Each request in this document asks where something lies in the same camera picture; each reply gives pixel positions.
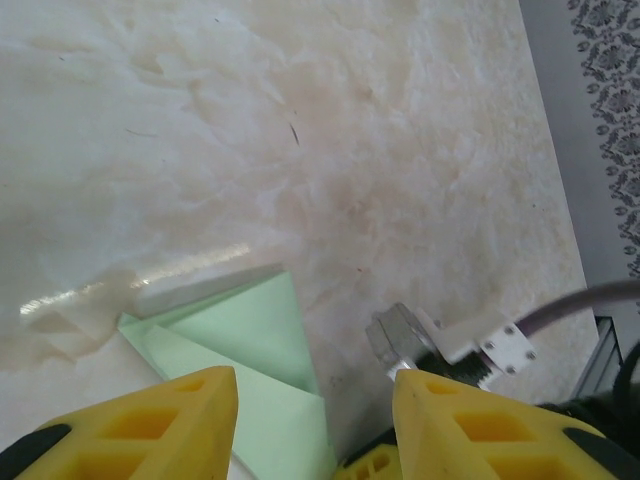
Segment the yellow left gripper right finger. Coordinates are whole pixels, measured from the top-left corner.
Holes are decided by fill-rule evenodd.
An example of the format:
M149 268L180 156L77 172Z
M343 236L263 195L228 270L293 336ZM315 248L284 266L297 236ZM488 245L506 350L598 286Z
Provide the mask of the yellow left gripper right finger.
M395 376L406 479L636 479L639 461L592 426L418 369Z

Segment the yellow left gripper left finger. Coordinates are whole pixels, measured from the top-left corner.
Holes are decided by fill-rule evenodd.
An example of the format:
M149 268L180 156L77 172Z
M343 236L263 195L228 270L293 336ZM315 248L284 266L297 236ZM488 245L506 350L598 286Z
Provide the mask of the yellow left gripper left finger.
M8 448L11 479L224 479L233 368L206 368L54 418Z

